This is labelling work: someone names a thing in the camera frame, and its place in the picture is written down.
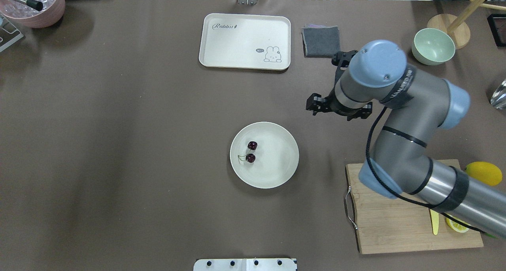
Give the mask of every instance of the glass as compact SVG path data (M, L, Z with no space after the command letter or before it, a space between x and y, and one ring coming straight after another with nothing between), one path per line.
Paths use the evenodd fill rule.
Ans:
M495 109L506 108L506 79L501 83L501 85L499 85L494 94L492 94L492 98L490 98L490 104Z

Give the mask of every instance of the cutting board handle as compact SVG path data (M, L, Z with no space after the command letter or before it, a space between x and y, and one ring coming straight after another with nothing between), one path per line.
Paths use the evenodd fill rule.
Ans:
M355 221L353 221L351 219L351 217L349 216L348 210L347 210L347 197L348 197L348 195L351 196L351 186L348 186L348 191L346 192L346 195L345 195L345 213L346 213L346 216L348 217L349 221L353 225L353 228L355 228L355 230L358 230L357 224L355 223Z

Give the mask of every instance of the lemon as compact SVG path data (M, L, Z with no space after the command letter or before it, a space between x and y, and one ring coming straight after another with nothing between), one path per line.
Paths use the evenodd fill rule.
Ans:
M464 224L467 224L465 221L461 220L461 219L457 219L461 222L463 222ZM446 218L446 223L448 224L448 226L450 226L450 228L458 233L465 233L466 231L469 231L469 228L466 228L465 226L462 226L461 224L457 223L457 222L454 222L448 218Z
M476 161L466 166L466 173L476 180L482 181L490 186L495 186L502 181L501 170L488 162Z

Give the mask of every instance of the green bowl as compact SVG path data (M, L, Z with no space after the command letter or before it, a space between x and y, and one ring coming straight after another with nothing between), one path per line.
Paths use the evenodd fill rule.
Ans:
M455 44L448 34L435 28L425 28L414 36L414 57L428 66L449 61L455 55Z

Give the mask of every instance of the rabbit cartoon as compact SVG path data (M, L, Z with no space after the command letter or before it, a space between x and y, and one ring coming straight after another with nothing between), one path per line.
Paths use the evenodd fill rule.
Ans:
M264 62L281 62L279 47L267 47Z

